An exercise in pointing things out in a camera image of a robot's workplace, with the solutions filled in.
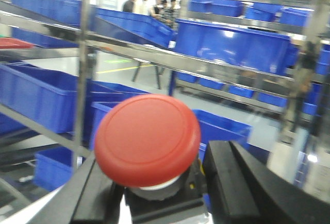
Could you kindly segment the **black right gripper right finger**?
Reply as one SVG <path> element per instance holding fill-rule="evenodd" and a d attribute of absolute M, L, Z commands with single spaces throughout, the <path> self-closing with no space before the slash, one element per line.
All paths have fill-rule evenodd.
<path fill-rule="evenodd" d="M 214 223 L 329 223 L 329 204 L 270 171 L 242 146 L 210 141 L 203 160 Z"/>

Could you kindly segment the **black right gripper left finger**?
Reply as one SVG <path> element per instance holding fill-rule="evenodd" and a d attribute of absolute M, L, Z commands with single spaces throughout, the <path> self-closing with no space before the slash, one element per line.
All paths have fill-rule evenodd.
<path fill-rule="evenodd" d="M 118 223 L 124 187 L 100 169 L 91 154 L 33 223 Z"/>

